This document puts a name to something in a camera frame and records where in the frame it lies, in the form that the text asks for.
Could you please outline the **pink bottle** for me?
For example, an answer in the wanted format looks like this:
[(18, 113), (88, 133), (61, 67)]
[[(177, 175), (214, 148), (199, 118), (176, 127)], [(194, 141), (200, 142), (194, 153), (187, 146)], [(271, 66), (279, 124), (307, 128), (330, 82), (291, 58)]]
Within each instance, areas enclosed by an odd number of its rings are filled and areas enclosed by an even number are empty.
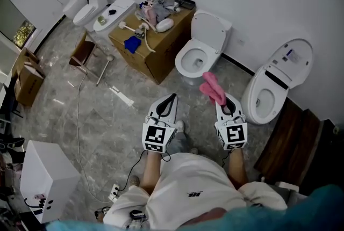
[(157, 24), (156, 14), (152, 6), (142, 5), (141, 11), (150, 24), (152, 24), (153, 26)]

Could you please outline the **white toilet bowl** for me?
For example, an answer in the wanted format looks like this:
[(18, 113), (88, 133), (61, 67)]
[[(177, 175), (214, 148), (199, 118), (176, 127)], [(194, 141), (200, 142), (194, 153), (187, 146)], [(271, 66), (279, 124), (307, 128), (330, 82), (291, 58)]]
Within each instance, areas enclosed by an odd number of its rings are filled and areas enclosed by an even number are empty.
[(203, 82), (203, 74), (217, 63), (231, 36), (232, 23), (204, 10), (191, 21), (191, 39), (175, 58), (175, 67), (192, 86)]

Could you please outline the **white floor strip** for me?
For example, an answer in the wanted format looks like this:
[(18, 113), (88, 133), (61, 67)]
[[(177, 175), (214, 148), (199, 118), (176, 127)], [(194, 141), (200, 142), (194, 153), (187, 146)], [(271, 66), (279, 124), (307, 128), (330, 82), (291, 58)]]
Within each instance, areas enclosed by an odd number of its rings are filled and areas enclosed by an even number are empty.
[(126, 95), (124, 95), (119, 89), (117, 89), (115, 86), (112, 86), (109, 88), (122, 102), (124, 102), (128, 107), (132, 107), (134, 104), (134, 101), (130, 98), (128, 98)]

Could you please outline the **black waist device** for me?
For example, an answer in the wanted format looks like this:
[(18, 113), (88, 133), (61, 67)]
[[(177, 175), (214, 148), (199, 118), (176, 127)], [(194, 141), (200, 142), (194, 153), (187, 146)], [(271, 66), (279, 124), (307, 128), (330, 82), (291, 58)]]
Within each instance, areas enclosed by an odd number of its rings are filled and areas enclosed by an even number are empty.
[(146, 221), (147, 220), (144, 212), (140, 211), (140, 210), (132, 210), (132, 211), (130, 211), (130, 218), (133, 221)]

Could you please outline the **cream scrub brush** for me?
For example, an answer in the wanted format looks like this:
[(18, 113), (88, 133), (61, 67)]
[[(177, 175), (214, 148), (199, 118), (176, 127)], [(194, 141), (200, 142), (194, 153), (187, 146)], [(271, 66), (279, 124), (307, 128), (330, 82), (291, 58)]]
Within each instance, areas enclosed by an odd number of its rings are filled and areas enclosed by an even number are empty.
[(139, 29), (143, 31), (152, 30), (154, 33), (157, 33), (157, 30), (154, 26), (152, 26), (150, 23), (143, 22), (139, 25)]

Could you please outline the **small brown cardboard box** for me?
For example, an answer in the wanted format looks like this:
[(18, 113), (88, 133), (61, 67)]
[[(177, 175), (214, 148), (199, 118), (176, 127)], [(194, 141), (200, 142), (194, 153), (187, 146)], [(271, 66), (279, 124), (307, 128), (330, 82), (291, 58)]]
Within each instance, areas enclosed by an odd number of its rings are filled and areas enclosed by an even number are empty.
[(25, 61), (17, 68), (17, 80), (14, 87), (18, 103), (31, 107), (45, 79), (43, 70), (33, 61)]
[(31, 59), (35, 63), (39, 62), (39, 59), (31, 51), (29, 51), (27, 48), (23, 48), (12, 67), (12, 73), (14, 74), (16, 68), (20, 66), (22, 63), (26, 62), (27, 59)]

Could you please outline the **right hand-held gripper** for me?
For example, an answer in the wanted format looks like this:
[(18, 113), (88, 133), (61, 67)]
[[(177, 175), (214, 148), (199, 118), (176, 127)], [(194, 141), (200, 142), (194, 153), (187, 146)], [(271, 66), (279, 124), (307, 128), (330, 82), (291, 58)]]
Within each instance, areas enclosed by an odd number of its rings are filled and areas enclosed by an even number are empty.
[(226, 105), (216, 103), (216, 116), (214, 127), (223, 149), (243, 148), (248, 140), (248, 126), (240, 102), (226, 95)]

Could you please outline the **person's right forearm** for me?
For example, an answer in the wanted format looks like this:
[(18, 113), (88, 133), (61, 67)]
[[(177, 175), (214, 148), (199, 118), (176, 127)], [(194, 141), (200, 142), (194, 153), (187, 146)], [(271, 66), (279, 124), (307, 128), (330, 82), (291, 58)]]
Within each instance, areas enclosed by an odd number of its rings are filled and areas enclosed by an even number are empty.
[(235, 149), (229, 155), (228, 177), (236, 189), (248, 183), (242, 149)]

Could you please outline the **window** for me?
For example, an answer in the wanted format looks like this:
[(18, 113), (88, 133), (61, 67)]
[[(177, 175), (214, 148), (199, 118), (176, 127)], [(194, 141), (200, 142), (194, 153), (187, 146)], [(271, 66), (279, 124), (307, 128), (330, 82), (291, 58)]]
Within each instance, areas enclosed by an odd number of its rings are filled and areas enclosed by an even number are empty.
[(0, 0), (0, 32), (22, 49), (36, 27), (10, 0)]

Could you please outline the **white pole plunger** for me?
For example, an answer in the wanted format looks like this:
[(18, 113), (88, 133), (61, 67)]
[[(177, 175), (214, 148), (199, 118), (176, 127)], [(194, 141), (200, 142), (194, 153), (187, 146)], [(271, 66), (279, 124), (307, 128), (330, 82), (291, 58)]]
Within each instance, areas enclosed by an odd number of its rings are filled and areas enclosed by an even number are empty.
[(102, 70), (102, 72), (101, 72), (101, 74), (100, 74), (100, 76), (99, 76), (97, 82), (96, 82), (96, 86), (98, 86), (98, 85), (100, 84), (100, 81), (101, 81), (101, 79), (103, 78), (104, 73), (105, 73), (105, 71), (106, 71), (108, 65), (110, 64), (110, 62), (112, 62), (112, 61), (114, 60), (114, 56), (109, 54), (109, 55), (106, 56), (106, 60), (107, 60), (107, 62), (106, 62), (106, 64), (105, 64), (105, 67), (103, 68), (103, 70)]

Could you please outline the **person's blue jeans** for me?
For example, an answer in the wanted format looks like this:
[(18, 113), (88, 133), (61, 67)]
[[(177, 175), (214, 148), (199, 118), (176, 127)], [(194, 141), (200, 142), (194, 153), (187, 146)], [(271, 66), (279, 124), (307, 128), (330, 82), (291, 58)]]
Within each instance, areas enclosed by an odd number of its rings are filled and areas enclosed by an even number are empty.
[(184, 132), (177, 132), (167, 148), (169, 155), (189, 152), (189, 138)]

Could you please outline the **dark wooden platform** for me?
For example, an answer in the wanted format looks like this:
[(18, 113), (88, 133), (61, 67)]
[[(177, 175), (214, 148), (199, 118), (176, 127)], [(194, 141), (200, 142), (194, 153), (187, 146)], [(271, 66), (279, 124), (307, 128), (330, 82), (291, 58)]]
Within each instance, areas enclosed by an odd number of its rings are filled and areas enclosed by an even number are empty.
[(319, 120), (287, 99), (254, 168), (267, 182), (296, 185), (305, 195), (336, 184), (334, 131), (331, 120)]

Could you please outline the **white fluffy duster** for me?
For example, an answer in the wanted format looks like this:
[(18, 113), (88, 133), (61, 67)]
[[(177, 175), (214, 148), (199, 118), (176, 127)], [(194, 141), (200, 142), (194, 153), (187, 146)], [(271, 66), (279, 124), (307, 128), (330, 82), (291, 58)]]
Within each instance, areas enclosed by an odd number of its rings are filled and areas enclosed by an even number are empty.
[(156, 25), (156, 31), (158, 33), (163, 33), (169, 29), (171, 29), (174, 26), (174, 21), (171, 18), (166, 18)]

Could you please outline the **pink wiping cloth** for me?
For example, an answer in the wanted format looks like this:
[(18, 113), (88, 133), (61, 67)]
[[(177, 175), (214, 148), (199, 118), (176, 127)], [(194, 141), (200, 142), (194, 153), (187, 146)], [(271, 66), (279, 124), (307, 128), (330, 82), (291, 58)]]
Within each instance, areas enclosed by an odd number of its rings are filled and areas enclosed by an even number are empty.
[(202, 74), (203, 79), (205, 82), (199, 86), (199, 90), (204, 95), (208, 96), (211, 103), (215, 105), (216, 103), (220, 106), (226, 104), (226, 95), (223, 88), (218, 84), (218, 79), (216, 76), (207, 71)]

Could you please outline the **white toilet brush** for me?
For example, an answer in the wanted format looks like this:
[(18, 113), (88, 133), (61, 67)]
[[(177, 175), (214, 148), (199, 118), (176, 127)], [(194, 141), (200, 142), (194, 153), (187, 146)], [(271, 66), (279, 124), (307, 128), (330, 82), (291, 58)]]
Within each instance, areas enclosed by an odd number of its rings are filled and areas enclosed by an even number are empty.
[(132, 32), (135, 33), (135, 29), (133, 29), (133, 28), (127, 26), (126, 23), (125, 23), (124, 21), (120, 21), (119, 24), (118, 24), (118, 27), (119, 27), (120, 29), (128, 29), (128, 30), (130, 30), (130, 31), (132, 31)]

